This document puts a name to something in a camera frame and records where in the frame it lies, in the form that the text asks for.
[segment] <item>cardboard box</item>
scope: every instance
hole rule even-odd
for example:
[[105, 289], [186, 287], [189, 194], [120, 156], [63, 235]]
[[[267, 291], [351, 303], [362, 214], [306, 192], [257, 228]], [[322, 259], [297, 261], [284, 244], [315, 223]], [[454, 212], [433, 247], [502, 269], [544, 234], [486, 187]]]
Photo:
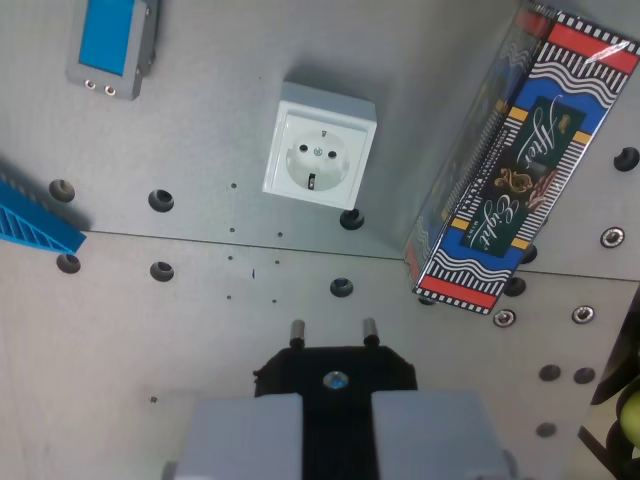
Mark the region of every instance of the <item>cardboard box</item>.
[[415, 293], [491, 311], [639, 55], [640, 42], [523, 4], [409, 238]]

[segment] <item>metal pin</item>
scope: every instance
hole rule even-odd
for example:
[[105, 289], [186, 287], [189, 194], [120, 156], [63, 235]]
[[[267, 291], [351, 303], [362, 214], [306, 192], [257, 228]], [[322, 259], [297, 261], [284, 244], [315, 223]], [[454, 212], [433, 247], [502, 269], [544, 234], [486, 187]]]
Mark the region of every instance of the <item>metal pin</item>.
[[380, 345], [376, 321], [371, 317], [364, 319], [364, 344], [367, 347], [377, 347]]
[[291, 322], [289, 346], [295, 349], [304, 348], [304, 321], [296, 319]]

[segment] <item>screw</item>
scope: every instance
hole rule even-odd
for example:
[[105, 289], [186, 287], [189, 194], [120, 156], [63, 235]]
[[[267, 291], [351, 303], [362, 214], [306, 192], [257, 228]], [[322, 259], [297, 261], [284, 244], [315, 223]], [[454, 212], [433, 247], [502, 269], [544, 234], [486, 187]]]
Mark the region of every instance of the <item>screw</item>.
[[322, 379], [322, 383], [331, 390], [340, 390], [349, 385], [349, 377], [342, 372], [329, 372]]
[[515, 321], [516, 314], [512, 310], [500, 310], [493, 316], [493, 323], [500, 328], [510, 327]]
[[596, 316], [595, 310], [589, 305], [582, 305], [576, 308], [571, 315], [571, 319], [577, 324], [589, 323]]
[[600, 237], [600, 243], [605, 248], [616, 248], [624, 242], [624, 230], [619, 227], [611, 227], [604, 231]]

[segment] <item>metal rivet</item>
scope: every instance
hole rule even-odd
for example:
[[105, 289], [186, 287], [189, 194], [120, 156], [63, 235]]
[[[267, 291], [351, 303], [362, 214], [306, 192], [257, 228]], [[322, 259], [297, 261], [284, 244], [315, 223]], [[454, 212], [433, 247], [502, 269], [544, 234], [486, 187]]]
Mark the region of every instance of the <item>metal rivet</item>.
[[540, 380], [542, 380], [543, 382], [553, 382], [554, 380], [557, 380], [558, 378], [560, 378], [561, 373], [562, 373], [562, 370], [560, 370], [559, 366], [545, 365], [538, 372], [538, 376], [540, 377]]
[[556, 424], [551, 422], [541, 423], [538, 425], [538, 428], [536, 428], [536, 434], [542, 438], [552, 437], [557, 431]]
[[595, 310], [589, 305], [582, 305], [576, 308], [571, 315], [571, 319], [580, 325], [589, 323], [596, 316]]
[[500, 310], [493, 316], [493, 323], [500, 328], [510, 327], [515, 321], [516, 314], [513, 310]]
[[600, 243], [605, 248], [616, 248], [622, 242], [624, 242], [624, 230], [619, 227], [608, 228], [600, 237]]
[[322, 383], [331, 390], [340, 390], [349, 385], [349, 377], [343, 372], [329, 372], [322, 379]]
[[593, 368], [580, 368], [576, 370], [576, 373], [573, 375], [573, 380], [578, 385], [586, 385], [587, 383], [593, 382], [596, 378], [596, 372]]

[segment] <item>electrical socket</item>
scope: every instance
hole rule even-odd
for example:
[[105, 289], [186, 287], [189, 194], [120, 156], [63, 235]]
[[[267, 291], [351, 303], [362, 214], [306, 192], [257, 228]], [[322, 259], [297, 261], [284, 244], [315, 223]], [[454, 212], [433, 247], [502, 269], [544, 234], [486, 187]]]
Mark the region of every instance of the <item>electrical socket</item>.
[[353, 209], [376, 126], [371, 102], [285, 82], [262, 190]]

